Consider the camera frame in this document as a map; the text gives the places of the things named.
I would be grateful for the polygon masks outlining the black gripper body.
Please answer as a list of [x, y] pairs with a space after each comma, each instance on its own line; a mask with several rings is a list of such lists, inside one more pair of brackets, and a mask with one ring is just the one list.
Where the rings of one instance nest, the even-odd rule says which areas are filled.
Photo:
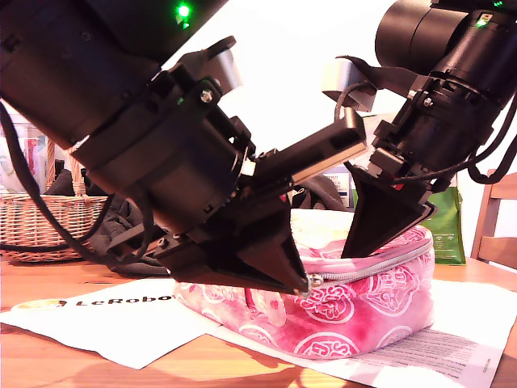
[[444, 190], [488, 140], [501, 111], [498, 74], [382, 75], [370, 82], [407, 98], [392, 123], [379, 124], [372, 143], [369, 169], [390, 185]]
[[102, 188], [150, 207], [166, 228], [209, 252], [239, 230], [237, 215], [298, 177], [364, 150], [359, 116], [253, 160], [250, 134], [218, 107], [213, 78], [90, 78], [76, 94], [86, 142], [76, 156]]

